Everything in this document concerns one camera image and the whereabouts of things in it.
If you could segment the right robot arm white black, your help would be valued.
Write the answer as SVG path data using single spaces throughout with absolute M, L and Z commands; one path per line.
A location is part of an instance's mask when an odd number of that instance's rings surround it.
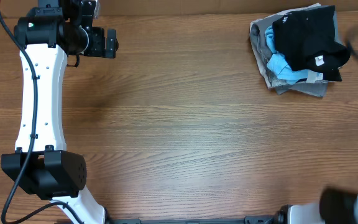
M 319 202 L 285 205 L 274 216 L 279 224 L 358 224 L 358 193 L 334 187 L 323 190 Z

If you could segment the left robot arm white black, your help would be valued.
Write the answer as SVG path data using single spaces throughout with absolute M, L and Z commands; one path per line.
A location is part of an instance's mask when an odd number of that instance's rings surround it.
M 2 171 L 22 189 L 59 207 L 72 223 L 111 223 L 107 209 L 86 186 L 82 155 L 67 151 L 62 123 L 63 77 L 68 57 L 114 58 L 114 29 L 95 27 L 98 1 L 39 0 L 8 35 L 23 71 L 22 115 L 14 152 Z

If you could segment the black t-shirt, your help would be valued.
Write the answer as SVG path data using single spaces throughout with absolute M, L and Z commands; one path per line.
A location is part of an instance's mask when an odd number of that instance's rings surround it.
M 326 81 L 340 82 L 339 69 L 350 51 L 337 39 L 335 6 L 290 11 L 272 22 L 275 50 L 293 71 L 311 70 Z

